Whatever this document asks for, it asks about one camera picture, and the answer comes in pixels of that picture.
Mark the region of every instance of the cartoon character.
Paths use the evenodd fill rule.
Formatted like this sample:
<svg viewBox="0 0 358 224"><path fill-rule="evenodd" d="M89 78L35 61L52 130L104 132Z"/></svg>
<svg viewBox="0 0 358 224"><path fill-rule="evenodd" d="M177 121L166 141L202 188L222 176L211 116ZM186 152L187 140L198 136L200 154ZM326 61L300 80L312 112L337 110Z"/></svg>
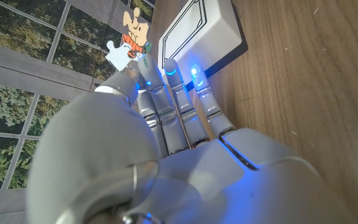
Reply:
<svg viewBox="0 0 358 224"><path fill-rule="evenodd" d="M122 41L128 43L132 48L128 52L130 58L134 58L137 52L144 53L147 43L147 31L149 30L148 23L140 23L139 18L140 9L136 7L134 9L134 20L126 11L124 12L124 20L122 21L124 26L128 26L128 34L122 35Z"/></svg>
<svg viewBox="0 0 358 224"><path fill-rule="evenodd" d="M110 53L106 59L119 71L123 70L131 60L138 60L142 54L151 51L151 44L147 42L147 31L149 31L148 23L140 23L138 18L140 9L134 9L134 19L126 11L122 24L128 26L128 34L122 35L122 45L118 48L114 47L114 43L110 40L107 42L107 48Z"/></svg>

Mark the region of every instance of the wood grain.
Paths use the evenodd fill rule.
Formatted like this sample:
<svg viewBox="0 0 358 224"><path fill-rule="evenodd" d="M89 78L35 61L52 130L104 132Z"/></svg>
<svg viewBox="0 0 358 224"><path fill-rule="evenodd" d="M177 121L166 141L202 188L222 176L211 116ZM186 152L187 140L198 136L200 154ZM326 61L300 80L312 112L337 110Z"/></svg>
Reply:
<svg viewBox="0 0 358 224"><path fill-rule="evenodd" d="M249 50L209 78L218 103L237 128L265 133L310 161L358 219L358 1L233 3ZM181 5L156 1L155 58Z"/></svg>

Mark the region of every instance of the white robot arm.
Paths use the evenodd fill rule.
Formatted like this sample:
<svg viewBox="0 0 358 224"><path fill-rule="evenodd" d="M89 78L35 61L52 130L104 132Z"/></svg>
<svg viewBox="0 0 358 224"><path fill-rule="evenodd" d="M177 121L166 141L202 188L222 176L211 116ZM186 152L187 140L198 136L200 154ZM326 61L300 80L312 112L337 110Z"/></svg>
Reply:
<svg viewBox="0 0 358 224"><path fill-rule="evenodd" d="M130 62L48 124L30 171L29 223L354 222L308 162L235 129L201 67L183 72L217 139L208 139L174 60L165 73L179 114L154 59Z"/></svg>

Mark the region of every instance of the silver metal finger segment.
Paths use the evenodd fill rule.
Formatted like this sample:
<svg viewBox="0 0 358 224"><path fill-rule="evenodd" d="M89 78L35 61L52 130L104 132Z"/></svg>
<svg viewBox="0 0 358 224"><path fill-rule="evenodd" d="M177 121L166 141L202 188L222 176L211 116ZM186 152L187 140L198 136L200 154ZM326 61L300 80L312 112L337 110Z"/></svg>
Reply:
<svg viewBox="0 0 358 224"><path fill-rule="evenodd" d="M191 68L191 75L193 76L195 90L200 97L201 105L215 137L219 138L223 134L235 130L234 125L223 114L222 109L215 100L215 96L211 91L211 87L209 87L204 70L199 65L195 64Z"/></svg>
<svg viewBox="0 0 358 224"><path fill-rule="evenodd" d="M138 63L136 61L129 62L124 71L129 73L129 70L136 71L139 74L137 77L137 106L139 113L144 117L153 133L154 139L157 142L158 151L160 152L160 157L166 157L168 156L168 148L162 131L161 122L158 118L157 109L155 108L152 96L147 91L146 81L142 74L140 74Z"/></svg>
<svg viewBox="0 0 358 224"><path fill-rule="evenodd" d="M139 59L138 66L144 78L145 89L154 102L155 111L167 143L168 153L173 154L188 149L189 145L187 144L185 133L155 60L150 55L145 55Z"/></svg>
<svg viewBox="0 0 358 224"><path fill-rule="evenodd" d="M177 62L174 59L168 59L164 64L168 84L171 86L173 97L175 98L175 103L177 104L191 147L196 147L201 142L209 141L208 134L183 84L183 78Z"/></svg>

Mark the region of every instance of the white plastic casing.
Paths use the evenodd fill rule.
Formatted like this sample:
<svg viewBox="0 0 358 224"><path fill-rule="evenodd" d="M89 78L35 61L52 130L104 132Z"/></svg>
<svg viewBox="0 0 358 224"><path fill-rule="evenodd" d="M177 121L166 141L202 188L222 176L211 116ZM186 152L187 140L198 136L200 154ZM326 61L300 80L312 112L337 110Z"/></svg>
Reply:
<svg viewBox="0 0 358 224"><path fill-rule="evenodd" d="M175 59L186 85L195 63L207 70L241 42L230 0L189 0L158 42L158 68L168 83L164 61Z"/></svg>

